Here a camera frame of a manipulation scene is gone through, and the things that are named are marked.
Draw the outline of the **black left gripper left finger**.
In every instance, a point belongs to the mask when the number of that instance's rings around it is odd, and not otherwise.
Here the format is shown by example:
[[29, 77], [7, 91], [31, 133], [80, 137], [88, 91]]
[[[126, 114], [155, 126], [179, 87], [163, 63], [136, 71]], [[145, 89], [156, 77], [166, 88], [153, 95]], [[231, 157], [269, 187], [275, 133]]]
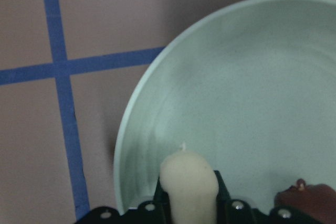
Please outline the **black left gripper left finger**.
[[168, 193], [163, 189], [160, 178], [158, 178], [155, 192], [153, 196], [153, 203], [156, 207], [170, 208], [170, 199]]

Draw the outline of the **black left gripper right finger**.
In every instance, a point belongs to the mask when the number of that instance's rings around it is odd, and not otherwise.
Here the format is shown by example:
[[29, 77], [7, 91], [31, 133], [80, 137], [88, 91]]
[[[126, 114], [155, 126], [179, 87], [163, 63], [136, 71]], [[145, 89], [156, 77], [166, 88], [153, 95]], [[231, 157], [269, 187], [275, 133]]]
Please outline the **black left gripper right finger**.
[[224, 180], [220, 174], [220, 172], [218, 170], [214, 170], [214, 173], [216, 175], [217, 178], [217, 182], [218, 182], [218, 194], [216, 196], [216, 204], [217, 204], [217, 208], [223, 208], [223, 206], [231, 201], [231, 196], [230, 193], [224, 183]]

